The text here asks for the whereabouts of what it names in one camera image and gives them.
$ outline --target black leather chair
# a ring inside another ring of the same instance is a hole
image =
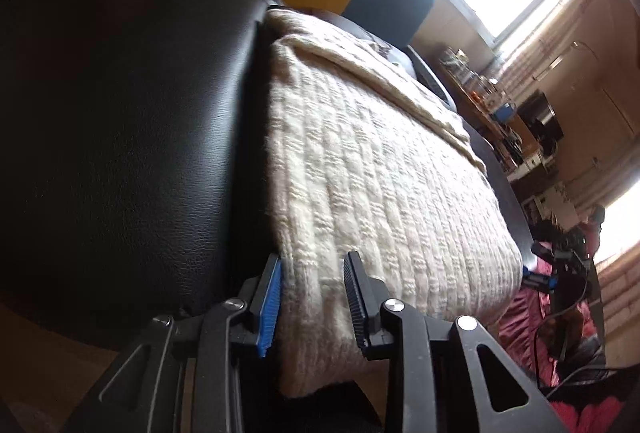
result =
[[[4,0],[1,298],[119,349],[197,315],[274,251],[265,0]],[[486,141],[510,232],[529,230]]]

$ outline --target cable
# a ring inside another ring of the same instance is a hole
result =
[[[631,368],[632,366],[637,366],[637,365],[630,365],[630,366],[598,366],[598,365],[594,365],[594,366],[581,366],[580,368],[575,369],[574,371],[572,371],[566,378],[564,381],[562,381],[560,384],[558,384],[558,386],[556,386],[554,389],[552,389],[549,393],[546,394],[546,399],[549,400],[550,397],[556,392],[558,391],[560,388],[562,388],[566,383],[568,383],[571,379],[573,379],[574,375],[576,375],[577,373],[580,373],[581,371],[589,371],[590,369],[595,370],[595,371],[620,371],[621,369],[627,369],[627,368]]]
[[[540,389],[540,368],[538,366],[538,332],[540,332],[542,325],[544,325],[547,321],[560,317],[562,314],[564,314],[568,310],[571,310],[573,307],[579,304],[580,301],[582,301],[582,299],[584,298],[584,295],[587,293],[587,287],[589,286],[589,281],[587,280],[587,276],[588,276],[587,269],[582,264],[582,262],[580,262],[580,266],[582,267],[582,271],[584,273],[584,288],[582,289],[582,294],[580,294],[580,298],[578,298],[574,304],[570,305],[564,310],[561,310],[560,312],[556,312],[555,314],[548,315],[546,318],[544,318],[542,320],[542,323],[538,325],[538,328],[536,328],[536,331],[533,334],[533,358],[536,365],[536,386],[538,387],[538,389]]]

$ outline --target knitted fabric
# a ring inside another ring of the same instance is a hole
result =
[[[291,397],[356,379],[347,251],[394,297],[496,321],[522,259],[460,117],[370,44],[272,10],[270,214],[283,260],[278,339]]]

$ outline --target clamp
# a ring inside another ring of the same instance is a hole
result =
[[[565,432],[536,385],[471,316],[424,316],[344,259],[356,342],[369,360],[389,359],[386,433]]]
[[[154,317],[89,390],[65,433],[178,433],[187,360],[197,357],[191,431],[241,433],[239,368],[266,355],[280,307],[281,262],[201,316]]]

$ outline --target blue object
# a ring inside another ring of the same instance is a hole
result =
[[[538,292],[548,293],[548,291],[553,290],[558,286],[558,277],[531,272],[523,265],[522,284],[537,290]]]
[[[409,45],[436,0],[350,0],[342,15],[398,48]]]
[[[513,103],[504,103],[500,108],[495,110],[494,118],[499,123],[506,123],[513,117],[515,112],[516,106]]]
[[[280,285],[282,278],[282,262],[278,259],[269,281],[269,288],[260,310],[260,328],[258,330],[258,355],[264,357],[273,343],[278,311],[280,310]]]

